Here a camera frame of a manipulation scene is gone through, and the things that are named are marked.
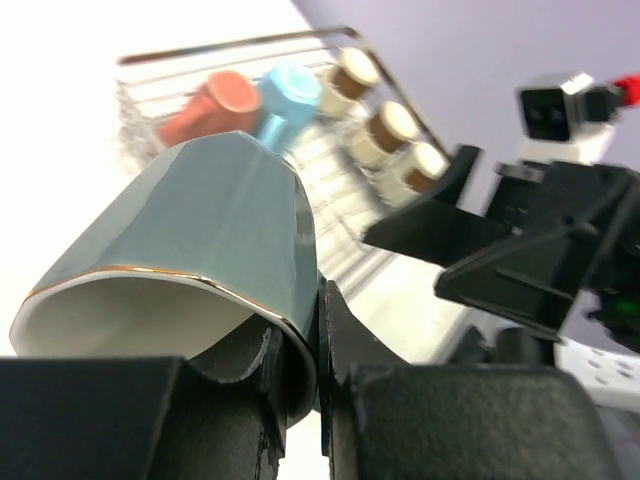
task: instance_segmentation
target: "metal rack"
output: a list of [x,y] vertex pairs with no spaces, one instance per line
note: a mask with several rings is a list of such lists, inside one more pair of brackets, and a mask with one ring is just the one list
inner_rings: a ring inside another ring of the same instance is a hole
[[343,148],[345,135],[384,100],[395,100],[413,114],[421,139],[449,158],[424,115],[355,30],[310,30],[121,58],[117,92],[121,161],[130,170],[143,169],[164,148],[155,127],[178,112],[213,71],[233,69],[257,80],[275,62],[286,59],[321,73],[331,66],[333,54],[346,46],[366,51],[383,82],[347,119],[319,117],[285,159],[297,170],[312,204],[320,269],[338,282],[346,298],[352,297],[394,255],[359,241],[367,226],[389,210],[373,191],[367,172],[350,161]]

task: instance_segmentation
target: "red mug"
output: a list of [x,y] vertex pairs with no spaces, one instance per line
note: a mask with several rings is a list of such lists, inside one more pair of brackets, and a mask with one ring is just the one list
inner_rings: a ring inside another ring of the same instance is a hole
[[167,147],[198,137],[242,130],[251,132],[260,112],[260,94],[238,72],[215,72],[181,112],[158,129]]

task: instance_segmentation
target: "purple-gray background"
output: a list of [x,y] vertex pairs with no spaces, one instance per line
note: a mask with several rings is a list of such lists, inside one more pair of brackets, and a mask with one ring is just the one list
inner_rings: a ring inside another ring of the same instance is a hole
[[[478,212],[495,161],[522,137],[514,89],[545,73],[582,70],[605,81],[640,72],[637,0],[294,0],[316,27],[348,25],[373,45],[451,148],[485,150],[466,193]],[[640,109],[625,115],[604,161],[640,169]],[[566,333],[611,348],[579,315]]]

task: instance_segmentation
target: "cup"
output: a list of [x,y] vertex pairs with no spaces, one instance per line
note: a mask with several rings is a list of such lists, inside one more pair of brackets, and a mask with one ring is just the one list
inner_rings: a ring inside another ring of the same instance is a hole
[[347,149],[360,165],[376,170],[419,134],[418,125],[406,108],[396,102],[385,102],[356,128],[347,140]]
[[256,138],[276,155],[284,155],[316,115],[320,82],[309,68],[280,63],[258,83],[262,115]]
[[362,50],[340,51],[337,63],[321,77],[322,100],[318,111],[330,118],[342,118],[358,100],[380,81],[380,72]]
[[319,274],[295,171],[248,134],[164,150],[35,285],[10,331],[19,356],[193,358],[259,315],[300,366],[290,422],[317,385]]
[[373,184],[385,203],[400,208],[431,187],[447,167],[446,158],[438,150],[418,142],[393,165],[376,173]]
[[241,130],[251,132],[260,111],[253,83],[226,70],[209,76],[187,106],[158,129],[167,147],[198,137]]

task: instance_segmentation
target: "dish rack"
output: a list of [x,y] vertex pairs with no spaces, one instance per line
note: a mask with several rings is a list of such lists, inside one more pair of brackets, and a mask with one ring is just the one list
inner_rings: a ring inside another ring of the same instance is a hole
[[126,168],[140,171],[153,160],[164,149],[155,128],[179,112],[212,72],[232,69],[256,81],[277,62],[286,60],[321,74],[331,67],[339,49],[348,46],[371,57],[382,82],[347,118],[332,121],[319,116],[285,160],[298,172],[311,202],[319,268],[325,277],[338,283],[345,298],[353,297],[395,255],[360,242],[366,228],[390,209],[375,193],[369,172],[349,158],[343,148],[345,136],[383,101],[395,100],[415,117],[421,140],[449,159],[425,117],[355,30],[309,30],[119,59],[121,161]]

